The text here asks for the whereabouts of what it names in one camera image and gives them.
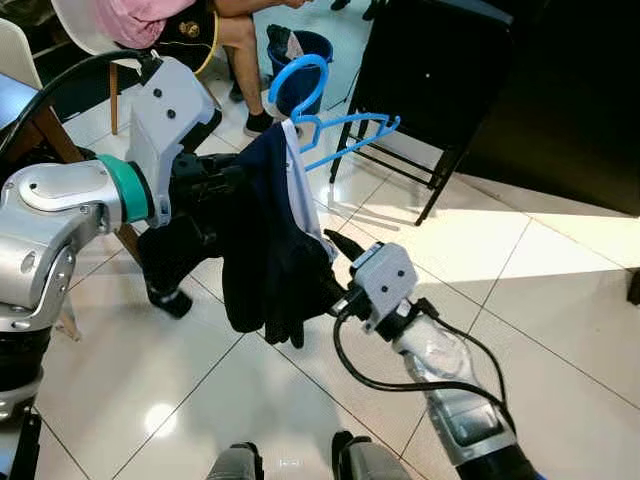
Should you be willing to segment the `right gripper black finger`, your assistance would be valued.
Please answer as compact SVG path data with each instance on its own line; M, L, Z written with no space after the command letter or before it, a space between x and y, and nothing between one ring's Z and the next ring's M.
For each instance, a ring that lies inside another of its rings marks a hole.
M367 251L365 247L362 247L355 239L343 236L338 230L324 229L323 233L324 236L334 244L335 248L342 252L353 265L360 265Z

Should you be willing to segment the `dark navy printed T-shirt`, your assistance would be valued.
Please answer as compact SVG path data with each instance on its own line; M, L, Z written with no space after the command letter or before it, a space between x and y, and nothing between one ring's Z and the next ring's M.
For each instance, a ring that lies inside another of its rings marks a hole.
M293 125L283 122L271 125L241 152L284 145L297 160L296 141ZM293 178L305 180L308 191L305 174L296 173ZM308 200L317 212L311 193ZM315 225L316 212L305 221L306 227ZM221 297L230 326L239 333L261 332L270 344L305 346L306 321L326 314L344 294L332 270L332 248L319 230L323 239L319 246L271 242L255 250L237 246L223 255L216 255L210 246L178 241L173 234L152 236L151 230L138 238L137 259L148 300L174 316L186 315L192 305L180 283L210 259L223 261Z

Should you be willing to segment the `blue plastic hanger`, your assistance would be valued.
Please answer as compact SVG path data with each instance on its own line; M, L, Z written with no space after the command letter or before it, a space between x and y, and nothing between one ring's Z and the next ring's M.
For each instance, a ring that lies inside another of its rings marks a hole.
M311 172L311 170L320 168L320 166L333 163L333 161L338 160L340 157L346 156L347 154L353 154L353 152L360 150L360 148L366 145L371 145L371 143L380 140L380 138L396 132L399 125L401 125L401 118L399 118L399 116L389 116L387 114L380 113L353 113L344 116L335 116L335 118L328 120L321 119L320 116L316 116L314 114L307 114L307 110L310 109L312 105L316 104L320 97L323 96L323 87L325 86L326 78L328 78L329 73L328 65L328 60L317 54L305 54L298 56L298 58L289 61L288 64L285 64L285 67L280 70L279 73L275 74L273 81L270 83L268 101L270 104L276 106L276 110L278 110L279 113L287 114L288 119L291 120L294 125L314 125L314 137L312 137L312 140L306 143L306 145L296 148L298 154L306 154L306 152L314 150L317 143L319 143L320 134L323 133L325 129L337 127L337 125L375 122L378 123L378 129L376 129L371 137L361 138L360 141L352 143L351 146L339 147L334 154L325 156L324 159L317 160L315 163L307 164L305 168L303 168L306 172ZM296 102L292 109L280 108L280 92L284 90L285 84L288 83L289 78L291 78L294 73L297 73L298 70L307 70L312 67L319 70L319 78L317 78L315 86L308 91L308 95L305 99Z

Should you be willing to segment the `robot right leg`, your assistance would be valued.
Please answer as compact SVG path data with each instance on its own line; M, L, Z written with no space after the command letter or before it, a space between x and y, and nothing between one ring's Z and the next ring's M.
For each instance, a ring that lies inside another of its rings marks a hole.
M370 436L355 436L347 430L332 438L334 480L413 480L396 453L372 442Z

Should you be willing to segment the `robot leg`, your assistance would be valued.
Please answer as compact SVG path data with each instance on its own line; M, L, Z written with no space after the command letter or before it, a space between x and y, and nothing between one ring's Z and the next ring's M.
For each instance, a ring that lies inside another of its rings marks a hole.
M229 445L216 457L205 480L264 480L262 457L252 442Z
M332 438L334 480L413 480L396 453L372 442L370 436L355 436L347 430Z

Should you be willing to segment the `blue plastic bucket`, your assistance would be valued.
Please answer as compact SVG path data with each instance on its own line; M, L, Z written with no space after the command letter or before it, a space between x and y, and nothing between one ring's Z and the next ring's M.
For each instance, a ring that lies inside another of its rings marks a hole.
M278 24L266 27L271 82L268 102L283 116L319 113L332 44L319 33L289 29Z

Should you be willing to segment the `black metal chair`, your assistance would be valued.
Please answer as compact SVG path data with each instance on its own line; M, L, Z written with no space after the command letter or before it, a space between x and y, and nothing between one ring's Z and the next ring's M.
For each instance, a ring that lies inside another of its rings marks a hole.
M488 0L371 0L351 114L396 116L397 133L439 148L434 165L379 145L371 120L342 128L338 155L365 157L430 189L421 225L470 151L512 64L511 14Z

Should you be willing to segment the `robot left leg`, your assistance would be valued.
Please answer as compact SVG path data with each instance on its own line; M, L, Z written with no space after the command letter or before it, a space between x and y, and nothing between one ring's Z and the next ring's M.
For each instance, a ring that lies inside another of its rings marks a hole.
M205 480L264 480L262 457L252 442L229 445L216 457Z

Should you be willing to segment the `black cabinet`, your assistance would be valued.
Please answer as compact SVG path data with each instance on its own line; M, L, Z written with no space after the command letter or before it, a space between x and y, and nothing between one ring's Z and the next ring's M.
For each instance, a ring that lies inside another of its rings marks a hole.
M462 173L640 214L639 0L486 0L515 63Z

